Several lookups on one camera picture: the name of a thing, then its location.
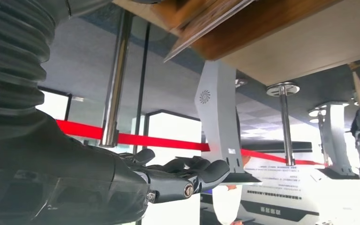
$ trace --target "circular joint cap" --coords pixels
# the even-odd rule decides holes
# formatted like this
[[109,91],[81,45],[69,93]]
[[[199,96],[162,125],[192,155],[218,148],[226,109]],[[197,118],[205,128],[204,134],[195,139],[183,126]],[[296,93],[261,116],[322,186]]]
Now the circular joint cap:
[[193,192],[194,192],[194,186],[191,183],[187,184],[186,187],[184,188],[184,197],[185,198],[191,197]]
[[288,96],[296,94],[300,90],[300,87],[293,82],[283,82],[267,87],[267,91],[266,91],[267,95],[279,97],[279,87],[281,86],[285,87],[286,95]]

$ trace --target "display board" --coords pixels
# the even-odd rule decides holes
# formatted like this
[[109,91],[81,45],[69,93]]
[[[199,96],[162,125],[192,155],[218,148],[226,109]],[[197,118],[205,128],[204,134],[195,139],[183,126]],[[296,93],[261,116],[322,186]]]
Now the display board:
[[[294,156],[313,160],[312,152]],[[244,169],[262,185],[243,187],[239,215],[265,225],[360,224],[360,180],[331,180],[316,167],[251,158]]]

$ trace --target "person's hand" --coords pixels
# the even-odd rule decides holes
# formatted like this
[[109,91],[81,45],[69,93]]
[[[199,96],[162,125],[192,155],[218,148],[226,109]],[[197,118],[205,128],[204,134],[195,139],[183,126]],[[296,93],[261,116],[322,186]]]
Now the person's hand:
[[236,221],[231,223],[231,225],[243,225],[242,221]]
[[242,156],[242,164],[245,166],[250,160],[250,156]]

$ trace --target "metal pole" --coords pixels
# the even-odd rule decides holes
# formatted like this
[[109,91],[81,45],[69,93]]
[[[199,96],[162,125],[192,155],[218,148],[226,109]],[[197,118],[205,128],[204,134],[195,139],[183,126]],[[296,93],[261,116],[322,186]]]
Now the metal pole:
[[122,10],[115,44],[111,78],[105,103],[103,137],[100,142],[100,145],[104,147],[115,147],[117,142],[118,111],[120,106],[123,76],[125,73],[128,41],[132,27],[132,18],[133,15],[130,12],[124,9]]
[[322,149],[322,154],[323,154],[323,162],[325,164],[325,166],[329,166],[329,157],[328,157],[328,153],[326,152],[325,146],[324,146],[324,136],[323,136],[323,115],[322,115],[322,111],[321,109],[318,109],[318,128],[319,128],[319,133],[321,135],[321,149]]
[[286,87],[284,85],[279,86],[279,101],[281,102],[281,116],[282,116],[282,126],[284,130],[286,165],[294,165],[293,148],[292,148],[292,140],[291,140],[291,128],[289,124],[287,92],[286,92]]
[[[140,78],[140,88],[139,88],[139,100],[137,103],[137,115],[136,115],[136,131],[135,135],[139,135],[140,130],[140,120],[142,116],[142,105],[143,105],[143,94],[144,94],[144,80],[145,80],[145,70],[147,65],[147,53],[148,53],[148,43],[150,41],[150,29],[151,23],[147,23],[147,28],[145,31],[145,41],[144,41],[144,52],[143,52],[143,62],[142,62],[142,75]],[[137,145],[133,146],[133,154],[137,153]]]

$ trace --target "flat metal plate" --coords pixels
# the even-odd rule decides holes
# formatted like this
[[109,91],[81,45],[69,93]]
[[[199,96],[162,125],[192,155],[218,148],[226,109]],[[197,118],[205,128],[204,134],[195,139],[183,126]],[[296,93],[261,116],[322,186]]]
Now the flat metal plate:
[[317,169],[321,173],[325,174],[325,176],[331,178],[332,180],[359,180],[360,177],[354,173],[353,176],[341,175],[335,172],[334,170],[326,167],[324,169]]
[[232,172],[220,185],[261,185],[263,182],[250,173]]

